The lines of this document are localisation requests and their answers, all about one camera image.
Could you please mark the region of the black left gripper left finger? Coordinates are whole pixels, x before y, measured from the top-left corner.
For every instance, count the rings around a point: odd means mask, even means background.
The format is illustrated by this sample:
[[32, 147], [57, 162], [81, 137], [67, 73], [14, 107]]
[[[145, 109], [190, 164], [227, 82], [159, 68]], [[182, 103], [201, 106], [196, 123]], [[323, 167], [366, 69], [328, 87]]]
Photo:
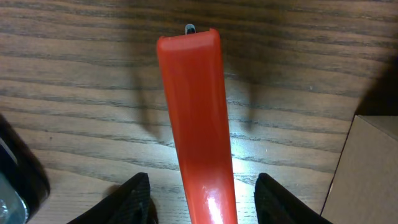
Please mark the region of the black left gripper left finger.
[[157, 224], [148, 174], [134, 175], [68, 224]]

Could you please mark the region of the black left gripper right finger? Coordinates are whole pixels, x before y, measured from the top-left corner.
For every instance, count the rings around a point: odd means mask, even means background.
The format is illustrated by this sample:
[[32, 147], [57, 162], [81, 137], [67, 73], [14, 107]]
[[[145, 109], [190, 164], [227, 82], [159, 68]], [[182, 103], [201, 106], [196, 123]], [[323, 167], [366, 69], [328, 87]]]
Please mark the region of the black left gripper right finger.
[[255, 184], [258, 224], [331, 224], [266, 173]]

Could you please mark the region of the orange stapler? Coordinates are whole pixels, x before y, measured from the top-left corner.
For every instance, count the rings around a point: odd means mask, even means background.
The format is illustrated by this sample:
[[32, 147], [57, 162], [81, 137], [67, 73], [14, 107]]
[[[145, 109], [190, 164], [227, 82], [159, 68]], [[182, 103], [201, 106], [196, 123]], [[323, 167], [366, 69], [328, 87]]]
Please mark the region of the orange stapler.
[[157, 41], [157, 56], [192, 223], [237, 223], [219, 32]]

